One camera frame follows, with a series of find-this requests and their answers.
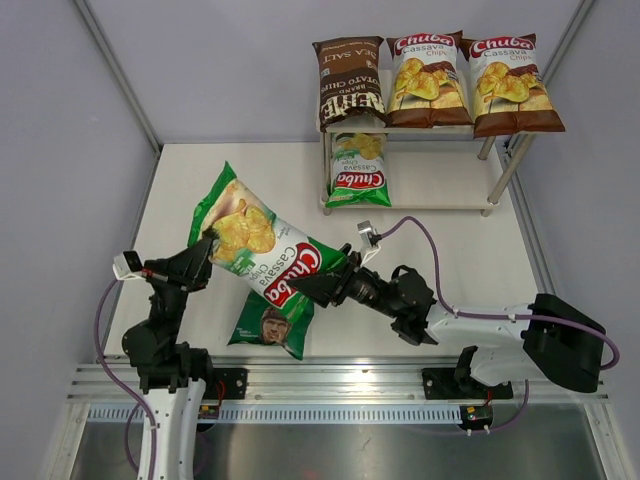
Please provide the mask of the green Chuba bag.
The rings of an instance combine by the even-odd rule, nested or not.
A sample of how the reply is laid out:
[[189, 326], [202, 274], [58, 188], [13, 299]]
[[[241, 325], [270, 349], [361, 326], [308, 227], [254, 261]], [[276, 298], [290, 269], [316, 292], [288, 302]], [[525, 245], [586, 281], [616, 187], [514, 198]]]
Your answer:
[[381, 133], [331, 135], [331, 178], [325, 206], [356, 204], [391, 207], [385, 165], [387, 136]]
[[196, 205], [188, 244], [215, 233], [213, 264], [246, 281], [267, 302], [289, 314], [304, 295], [289, 279], [324, 273], [327, 246], [280, 218], [226, 163], [209, 193]]

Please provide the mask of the green Real chips bag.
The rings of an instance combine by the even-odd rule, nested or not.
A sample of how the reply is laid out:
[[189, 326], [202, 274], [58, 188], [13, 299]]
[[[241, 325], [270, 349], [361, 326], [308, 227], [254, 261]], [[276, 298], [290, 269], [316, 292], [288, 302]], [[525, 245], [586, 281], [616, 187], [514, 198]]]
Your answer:
[[300, 309], [283, 313], [255, 291], [244, 303], [228, 345], [279, 346], [296, 360], [304, 357], [305, 339], [314, 317], [314, 304], [304, 299]]

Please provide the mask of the brown Kettle sea salt bag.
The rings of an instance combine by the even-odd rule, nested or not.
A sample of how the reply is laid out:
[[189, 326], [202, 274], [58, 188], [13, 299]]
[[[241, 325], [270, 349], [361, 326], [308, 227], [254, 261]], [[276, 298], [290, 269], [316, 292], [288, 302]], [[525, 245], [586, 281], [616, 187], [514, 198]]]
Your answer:
[[319, 130], [358, 115], [387, 123], [379, 76], [380, 36], [338, 37], [312, 43], [319, 72]]

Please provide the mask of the brown Chuba bag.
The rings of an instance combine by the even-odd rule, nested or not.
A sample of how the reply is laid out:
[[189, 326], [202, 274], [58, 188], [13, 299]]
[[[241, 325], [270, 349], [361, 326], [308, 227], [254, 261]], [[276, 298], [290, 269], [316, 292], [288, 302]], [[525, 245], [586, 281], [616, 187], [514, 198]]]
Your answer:
[[393, 61], [387, 107], [392, 128], [433, 128], [472, 123], [457, 71], [461, 30], [422, 32], [386, 40]]
[[470, 68], [475, 138], [565, 130], [538, 69], [535, 34], [463, 38], [459, 49]]

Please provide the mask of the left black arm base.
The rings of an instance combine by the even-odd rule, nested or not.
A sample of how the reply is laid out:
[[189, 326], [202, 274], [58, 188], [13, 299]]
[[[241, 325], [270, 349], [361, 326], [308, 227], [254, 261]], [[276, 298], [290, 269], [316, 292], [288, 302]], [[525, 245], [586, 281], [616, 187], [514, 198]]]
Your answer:
[[244, 400], [248, 384], [246, 368], [215, 368], [214, 393], [220, 394], [223, 401]]

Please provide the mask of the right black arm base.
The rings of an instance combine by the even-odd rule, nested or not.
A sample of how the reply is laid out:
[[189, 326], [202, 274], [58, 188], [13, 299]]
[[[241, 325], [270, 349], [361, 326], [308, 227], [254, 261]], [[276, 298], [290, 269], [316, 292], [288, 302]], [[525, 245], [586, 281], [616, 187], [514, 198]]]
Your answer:
[[453, 367], [421, 370], [424, 395], [427, 400], [510, 400], [514, 398], [510, 382], [486, 386], [469, 374]]

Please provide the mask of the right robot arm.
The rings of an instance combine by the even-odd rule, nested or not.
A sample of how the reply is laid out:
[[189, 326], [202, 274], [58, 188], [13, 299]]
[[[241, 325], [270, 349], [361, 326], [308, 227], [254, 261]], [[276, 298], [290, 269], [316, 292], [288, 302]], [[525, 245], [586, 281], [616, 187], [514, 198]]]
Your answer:
[[357, 252], [287, 284], [321, 307], [347, 299], [367, 306], [391, 318], [410, 345], [461, 346], [451, 381], [466, 398], [513, 381], [545, 379], [578, 393], [599, 385], [605, 329], [552, 294], [499, 312], [459, 310], [437, 299], [416, 269], [400, 265], [385, 280]]

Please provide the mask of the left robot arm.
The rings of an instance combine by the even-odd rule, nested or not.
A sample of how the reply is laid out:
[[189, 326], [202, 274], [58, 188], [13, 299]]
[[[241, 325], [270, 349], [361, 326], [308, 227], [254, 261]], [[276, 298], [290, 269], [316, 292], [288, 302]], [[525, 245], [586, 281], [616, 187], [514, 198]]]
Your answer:
[[205, 349], [177, 337], [189, 294], [208, 284], [217, 246], [217, 238], [203, 238], [169, 258], [141, 261], [126, 251], [114, 260], [118, 279], [141, 279], [153, 289], [148, 318], [122, 337], [146, 414], [138, 473], [151, 479], [194, 477], [198, 410], [214, 390], [216, 374]]

